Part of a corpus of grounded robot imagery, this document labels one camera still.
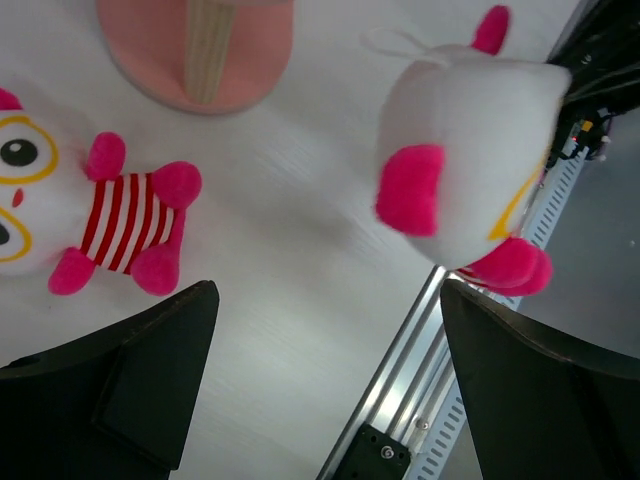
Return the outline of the pink white panda plush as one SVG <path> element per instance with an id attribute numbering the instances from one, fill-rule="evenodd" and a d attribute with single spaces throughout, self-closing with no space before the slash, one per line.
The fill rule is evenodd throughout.
<path id="1" fill-rule="evenodd" d="M 114 132 L 88 150 L 1 92 L 1 272 L 54 263 L 48 289 L 72 295 L 98 268 L 129 275 L 145 292 L 175 290 L 188 208 L 202 178 L 178 161 L 126 173 L 127 147 Z"/>
<path id="2" fill-rule="evenodd" d="M 418 44 L 379 117 L 375 213 L 431 262 L 504 296 L 550 282 L 522 237 L 571 84 L 561 66 L 500 56 L 511 12 L 492 7 L 468 45 Z"/>

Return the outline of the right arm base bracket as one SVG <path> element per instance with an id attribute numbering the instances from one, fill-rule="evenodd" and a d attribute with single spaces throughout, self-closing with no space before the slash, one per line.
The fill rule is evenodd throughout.
<path id="1" fill-rule="evenodd" d="M 410 466 L 407 447 L 363 424 L 335 469 L 333 480 L 402 480 Z"/>

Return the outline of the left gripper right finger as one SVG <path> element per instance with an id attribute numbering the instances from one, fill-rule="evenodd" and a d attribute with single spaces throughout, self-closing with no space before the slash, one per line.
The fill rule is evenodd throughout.
<path id="1" fill-rule="evenodd" d="M 447 280 L 440 288 L 459 284 Z M 525 336 L 540 354 L 516 378 L 484 390 L 513 395 L 504 433 L 469 420 L 486 479 L 636 479 L 639 476 L 639 361 L 540 323 Z"/>

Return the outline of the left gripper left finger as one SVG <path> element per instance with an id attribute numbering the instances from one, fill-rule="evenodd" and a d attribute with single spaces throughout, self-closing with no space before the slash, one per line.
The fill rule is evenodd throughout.
<path id="1" fill-rule="evenodd" d="M 219 308 L 200 281 L 1 369 L 4 479 L 167 479 L 184 452 Z"/>

